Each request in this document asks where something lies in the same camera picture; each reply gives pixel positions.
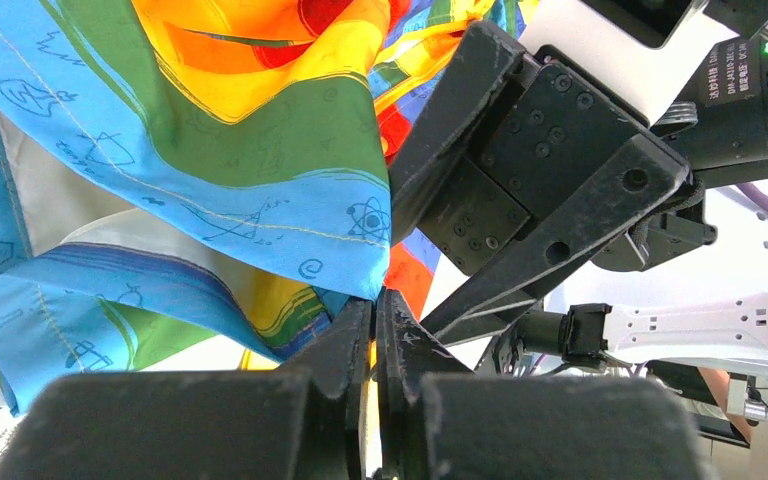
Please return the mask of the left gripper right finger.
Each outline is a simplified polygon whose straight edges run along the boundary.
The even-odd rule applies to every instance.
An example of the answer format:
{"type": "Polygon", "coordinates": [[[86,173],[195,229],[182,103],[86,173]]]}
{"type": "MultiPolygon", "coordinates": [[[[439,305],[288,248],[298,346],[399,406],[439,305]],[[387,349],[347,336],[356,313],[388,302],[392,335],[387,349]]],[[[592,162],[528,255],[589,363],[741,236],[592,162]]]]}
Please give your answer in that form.
{"type": "Polygon", "coordinates": [[[378,297],[375,340],[382,475],[426,479],[429,447],[421,380],[427,374],[470,375],[473,370],[420,325],[396,290],[383,290],[378,297]]]}

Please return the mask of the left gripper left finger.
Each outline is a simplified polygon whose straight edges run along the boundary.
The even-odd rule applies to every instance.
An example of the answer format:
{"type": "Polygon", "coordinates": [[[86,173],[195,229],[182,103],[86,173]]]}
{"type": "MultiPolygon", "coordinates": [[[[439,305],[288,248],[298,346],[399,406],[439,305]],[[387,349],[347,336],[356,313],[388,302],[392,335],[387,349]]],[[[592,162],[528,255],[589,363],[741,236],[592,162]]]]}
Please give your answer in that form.
{"type": "Polygon", "coordinates": [[[294,479],[364,479],[373,303],[349,301],[331,326],[285,362],[306,381],[290,416],[294,479]]]}

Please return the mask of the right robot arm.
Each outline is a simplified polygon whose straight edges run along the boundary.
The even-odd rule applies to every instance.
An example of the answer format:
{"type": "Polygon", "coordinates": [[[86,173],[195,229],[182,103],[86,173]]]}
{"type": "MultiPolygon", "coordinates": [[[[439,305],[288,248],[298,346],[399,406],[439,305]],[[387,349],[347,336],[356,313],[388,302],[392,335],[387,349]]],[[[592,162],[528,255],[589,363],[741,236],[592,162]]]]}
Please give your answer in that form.
{"type": "Polygon", "coordinates": [[[441,251],[423,327],[768,376],[768,1],[542,1],[470,26],[389,169],[441,251]]]}

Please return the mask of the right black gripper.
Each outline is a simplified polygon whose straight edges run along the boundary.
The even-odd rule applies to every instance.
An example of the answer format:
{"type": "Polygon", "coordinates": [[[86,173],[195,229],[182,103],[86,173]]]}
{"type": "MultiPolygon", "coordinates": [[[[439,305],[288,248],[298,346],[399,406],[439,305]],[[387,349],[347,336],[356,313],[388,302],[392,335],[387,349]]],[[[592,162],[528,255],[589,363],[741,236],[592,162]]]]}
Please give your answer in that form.
{"type": "Polygon", "coordinates": [[[390,244],[417,225],[472,275],[422,320],[437,337],[527,310],[587,261],[644,271],[717,237],[703,183],[653,128],[489,21],[463,34],[388,174],[390,244]]]}

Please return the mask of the rainbow striped jacket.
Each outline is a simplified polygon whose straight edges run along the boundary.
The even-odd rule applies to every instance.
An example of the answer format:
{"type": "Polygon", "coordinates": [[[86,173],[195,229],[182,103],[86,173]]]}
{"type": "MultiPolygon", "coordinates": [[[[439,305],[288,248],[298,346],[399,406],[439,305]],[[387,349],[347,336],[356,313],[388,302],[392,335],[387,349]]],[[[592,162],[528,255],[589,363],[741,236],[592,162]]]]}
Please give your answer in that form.
{"type": "Polygon", "coordinates": [[[283,361],[351,296],[425,311],[387,167],[471,24],[533,1],[0,1],[0,389],[215,335],[283,361]]]}

